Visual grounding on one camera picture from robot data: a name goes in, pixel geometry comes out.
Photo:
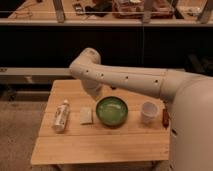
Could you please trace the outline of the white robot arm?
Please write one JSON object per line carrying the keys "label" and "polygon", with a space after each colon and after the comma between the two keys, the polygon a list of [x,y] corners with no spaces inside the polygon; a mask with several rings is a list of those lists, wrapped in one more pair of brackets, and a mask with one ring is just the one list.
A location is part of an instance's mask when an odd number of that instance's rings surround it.
{"label": "white robot arm", "polygon": [[69,66],[96,95],[101,84],[162,100],[171,118],[169,171],[213,171],[213,77],[172,69],[106,66],[93,48]]}

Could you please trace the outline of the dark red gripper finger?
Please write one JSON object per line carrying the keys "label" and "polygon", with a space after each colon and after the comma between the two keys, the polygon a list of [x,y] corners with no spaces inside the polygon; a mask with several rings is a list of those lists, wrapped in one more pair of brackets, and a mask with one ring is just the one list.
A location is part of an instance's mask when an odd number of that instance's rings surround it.
{"label": "dark red gripper finger", "polygon": [[169,126],[169,114],[167,112],[167,109],[163,109],[162,125],[165,129],[167,129]]}

